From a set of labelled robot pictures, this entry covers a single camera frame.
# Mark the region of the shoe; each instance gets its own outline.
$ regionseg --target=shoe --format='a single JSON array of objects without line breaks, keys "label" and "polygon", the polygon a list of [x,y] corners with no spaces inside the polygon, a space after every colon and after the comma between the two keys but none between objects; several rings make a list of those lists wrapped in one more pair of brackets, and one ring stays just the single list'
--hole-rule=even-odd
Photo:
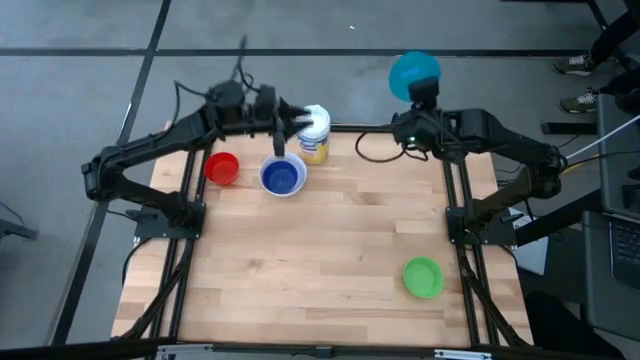
[{"label": "shoe", "polygon": [[563,75],[589,76],[595,67],[589,55],[580,55],[556,61],[553,64],[553,70]]},{"label": "shoe", "polygon": [[584,114],[596,111],[596,96],[598,92],[587,88],[584,94],[560,101],[560,108],[569,114]]}]

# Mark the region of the green bowl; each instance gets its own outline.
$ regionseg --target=green bowl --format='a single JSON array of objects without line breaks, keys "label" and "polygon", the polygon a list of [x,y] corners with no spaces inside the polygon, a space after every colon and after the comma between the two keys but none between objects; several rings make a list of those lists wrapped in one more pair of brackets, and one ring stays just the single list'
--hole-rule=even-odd
[{"label": "green bowl", "polygon": [[411,259],[404,266],[402,278],[409,292],[423,299],[430,299],[440,294],[444,284],[440,266],[426,257]]}]

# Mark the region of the wooden table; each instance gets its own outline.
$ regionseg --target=wooden table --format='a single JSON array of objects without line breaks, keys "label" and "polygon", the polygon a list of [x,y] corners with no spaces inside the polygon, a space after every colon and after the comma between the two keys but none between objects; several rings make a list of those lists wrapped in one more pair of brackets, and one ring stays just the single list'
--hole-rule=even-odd
[{"label": "wooden table", "polygon": [[[263,191],[258,180],[262,160],[273,151],[270,138],[216,142],[214,151],[236,154],[241,170],[231,187],[207,183],[205,229],[195,247],[180,340],[469,346],[455,250],[444,222],[442,163],[407,157],[369,163],[354,151],[356,136],[332,133],[327,162],[310,165],[303,190],[284,199]],[[369,134],[361,145],[374,158],[399,150],[390,134]],[[288,148],[295,152],[295,141]],[[185,159],[186,153],[159,159],[151,186],[178,190]],[[496,190],[488,154],[470,155],[467,166],[475,197]],[[458,188],[460,203],[461,193]],[[167,243],[152,240],[131,259],[113,335],[128,330],[155,296]],[[531,342],[513,259],[498,247],[483,250],[493,300]],[[403,266],[415,256],[440,264],[445,285],[438,297],[418,299],[404,288]],[[172,302],[161,334],[167,333]],[[475,303],[487,342],[482,307]]]}]

